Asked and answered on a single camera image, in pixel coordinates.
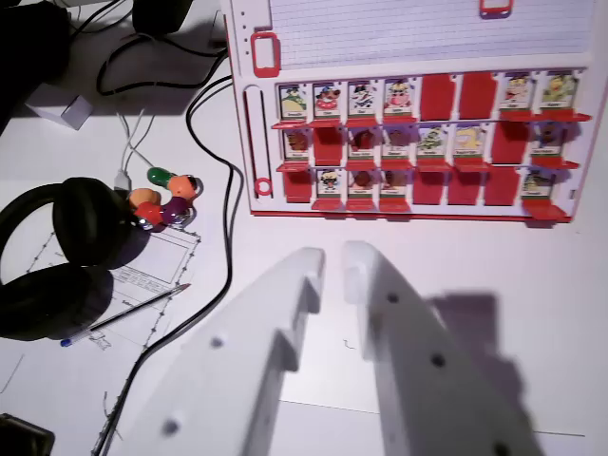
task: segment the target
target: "headphones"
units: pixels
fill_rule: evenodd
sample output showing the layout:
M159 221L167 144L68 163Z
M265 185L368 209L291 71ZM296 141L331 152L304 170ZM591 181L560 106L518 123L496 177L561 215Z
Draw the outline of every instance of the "headphones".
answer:
M68 263L0 282L0 337L36 340L64 328L92 286L83 266L116 258L133 229L127 201L100 180L71 178L29 190L0 213L0 257L17 226L49 203Z

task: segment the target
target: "pen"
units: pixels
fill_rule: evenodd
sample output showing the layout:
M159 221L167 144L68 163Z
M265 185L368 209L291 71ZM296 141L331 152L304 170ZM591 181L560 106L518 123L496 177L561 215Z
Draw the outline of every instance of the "pen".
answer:
M155 304L155 303L159 302L162 299L178 295L179 293L183 292L189 286L190 286L189 283L183 283L183 284L178 285L177 287L175 287L175 288L173 288L171 290L167 290L166 292L162 292L161 294L157 294L156 296L151 297L147 301L144 301L144 302L138 304L137 306L132 307L131 309L127 309L124 312L120 312L120 313L117 313L114 316L110 316L107 320L104 320L101 323L98 323L96 325L88 327L88 328L86 328L83 331L77 332L76 334L72 335L68 339L62 340L61 341L61 346L62 347L69 347L69 346L75 344L76 342L78 342L79 340L84 339L85 337L89 337L95 331L98 331L101 328L105 328L105 327L111 325L112 323L116 323L117 321L122 320L123 318L125 318L128 315L134 314L134 313L136 313L136 312L138 312L138 311L140 311L142 309L145 309L146 307L149 307L152 304Z

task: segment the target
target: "white box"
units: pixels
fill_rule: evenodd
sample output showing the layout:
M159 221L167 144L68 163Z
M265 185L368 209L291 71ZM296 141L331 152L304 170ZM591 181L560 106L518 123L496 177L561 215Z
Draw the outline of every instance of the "white box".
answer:
M40 117L74 130L79 130L93 112L93 105L84 97L45 83L33 91L26 106Z

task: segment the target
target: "cartoon face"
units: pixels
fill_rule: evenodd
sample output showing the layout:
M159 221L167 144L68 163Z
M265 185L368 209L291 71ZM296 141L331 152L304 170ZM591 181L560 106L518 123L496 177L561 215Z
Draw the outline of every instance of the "cartoon face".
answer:
M549 82L549 88L551 90L560 91L562 86L563 86L563 76L562 75L557 74L551 78L551 81Z
M361 84L354 88L352 93L354 107L371 107L373 98L367 85Z
M456 131L457 147L461 149L477 149L481 145L478 137L478 128L473 126L469 128L460 128Z
M521 100L527 95L527 85L525 76L514 76L510 79L506 88L506 98L508 100Z
M294 133L289 133L287 135L287 142L292 150L306 150L308 148L308 141L306 140L306 135L301 131L296 131Z
M406 135L401 130L392 130L389 133L390 145L404 146L407 144Z
M397 81L390 86L389 105L397 107L409 106L409 86L403 81Z
M371 185L371 176L367 171L359 171L354 176L354 185L360 188L368 188Z
M361 131L354 135L352 142L353 150L371 149L373 148L373 135L369 130Z
M333 88L332 86L326 85L325 87L323 87L323 90L321 90L321 93L316 96L316 98L318 100L323 100L324 102L330 102L332 100L337 100L339 96L340 90Z
M338 182L338 175L335 171L325 171L321 175L321 182L326 189L334 189L336 183Z

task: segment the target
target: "red clip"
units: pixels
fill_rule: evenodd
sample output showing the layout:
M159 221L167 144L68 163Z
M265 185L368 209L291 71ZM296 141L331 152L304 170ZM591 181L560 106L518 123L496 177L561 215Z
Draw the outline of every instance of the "red clip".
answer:
M259 39L270 38L273 40L273 54L275 60L275 66L266 66L260 68L257 66L256 58L256 41ZM257 31L251 35L251 52L254 59L254 74L258 78L275 78L278 76L278 72L281 70L281 44L276 38L276 35L271 31Z

